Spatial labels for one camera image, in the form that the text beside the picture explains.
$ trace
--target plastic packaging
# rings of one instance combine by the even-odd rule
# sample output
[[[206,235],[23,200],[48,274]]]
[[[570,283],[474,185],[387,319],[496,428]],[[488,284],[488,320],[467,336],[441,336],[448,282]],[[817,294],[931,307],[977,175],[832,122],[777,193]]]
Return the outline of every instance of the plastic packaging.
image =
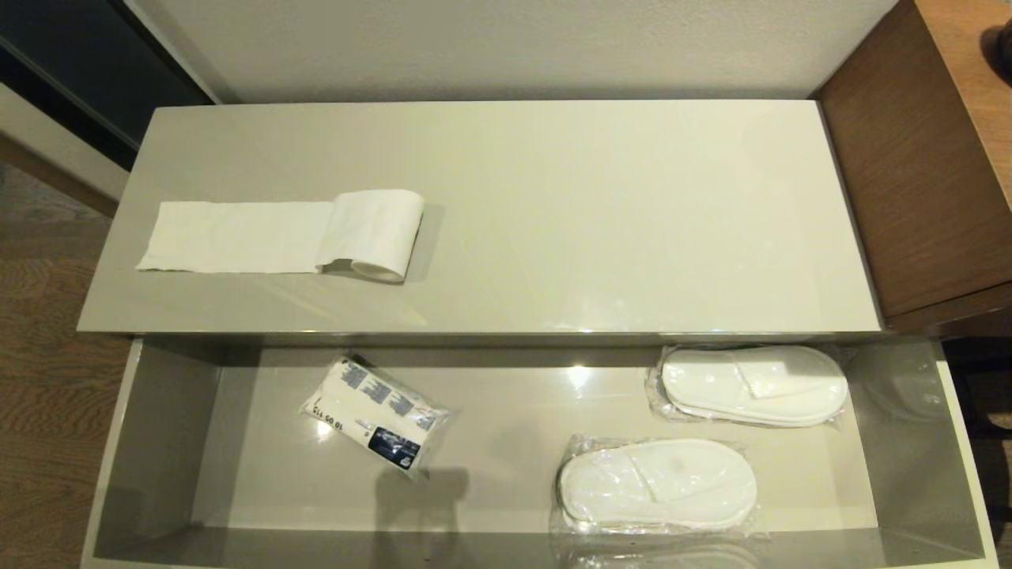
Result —
[[[556,478],[557,534],[747,533],[755,473],[735,449],[701,438],[576,435]]]
[[[647,399],[654,414],[669,421],[774,427],[832,422],[847,401],[840,362],[848,352],[821,348],[667,347],[647,373]]]
[[[559,536],[552,548],[559,569],[758,569],[759,540],[738,536]]]
[[[426,456],[450,412],[345,355],[302,407],[409,478],[424,478]]]

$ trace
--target white wall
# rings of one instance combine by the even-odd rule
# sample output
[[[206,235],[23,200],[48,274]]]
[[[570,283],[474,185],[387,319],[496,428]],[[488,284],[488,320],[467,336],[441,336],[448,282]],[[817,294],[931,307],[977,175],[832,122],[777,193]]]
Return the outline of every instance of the white wall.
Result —
[[[130,175],[0,83],[0,132],[50,164],[118,200]]]
[[[224,102],[808,97],[896,0],[128,0]]]

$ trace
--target toilet paper roll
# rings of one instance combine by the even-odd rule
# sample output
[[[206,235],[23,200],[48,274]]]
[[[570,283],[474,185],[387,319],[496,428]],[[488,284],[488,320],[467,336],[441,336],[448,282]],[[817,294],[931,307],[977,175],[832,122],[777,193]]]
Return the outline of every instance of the toilet paper roll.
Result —
[[[351,261],[355,272],[392,282],[404,280],[425,201],[406,189],[343,193],[334,200],[317,264]]]
[[[354,191],[333,201],[167,201],[137,268],[320,272],[348,260],[363,276],[400,282],[424,206],[420,195],[406,189]]]

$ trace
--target printed label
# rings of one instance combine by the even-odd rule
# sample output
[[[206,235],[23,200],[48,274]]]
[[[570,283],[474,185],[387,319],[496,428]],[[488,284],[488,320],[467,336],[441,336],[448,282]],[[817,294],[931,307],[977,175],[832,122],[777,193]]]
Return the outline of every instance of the printed label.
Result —
[[[373,378],[372,381],[366,384],[361,391],[365,395],[369,396],[369,399],[375,401],[376,405],[382,405],[383,401],[387,399],[387,396],[390,395],[390,392],[393,390],[391,390],[390,386],[387,384]]]
[[[365,370],[352,364],[348,365],[348,368],[344,371],[344,374],[341,374],[341,381],[348,384],[348,387],[351,389],[358,389],[362,380],[364,380],[368,375],[369,373]]]
[[[323,399],[323,398],[322,397],[318,397],[317,400],[313,402],[313,414],[316,415],[316,417],[318,419],[320,419],[321,421],[323,421],[323,422],[329,424],[330,426],[336,428],[337,430],[344,430],[344,425],[341,424],[341,421],[339,421],[339,420],[335,419],[334,417],[332,417],[332,416],[324,413],[323,410],[320,409],[320,400],[321,399]]]
[[[390,398],[389,405],[395,413],[402,417],[410,413],[411,410],[415,408],[415,404],[401,392],[394,393],[394,397]]]
[[[411,468],[418,451],[421,449],[417,443],[407,438],[389,431],[383,427],[376,427],[369,439],[369,450],[401,467],[403,470]]]

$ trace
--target wooden cabinet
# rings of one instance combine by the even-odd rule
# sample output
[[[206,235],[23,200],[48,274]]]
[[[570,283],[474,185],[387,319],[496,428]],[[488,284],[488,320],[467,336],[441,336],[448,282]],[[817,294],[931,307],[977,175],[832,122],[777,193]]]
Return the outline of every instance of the wooden cabinet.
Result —
[[[998,0],[902,0],[817,93],[887,325],[1012,335]]]

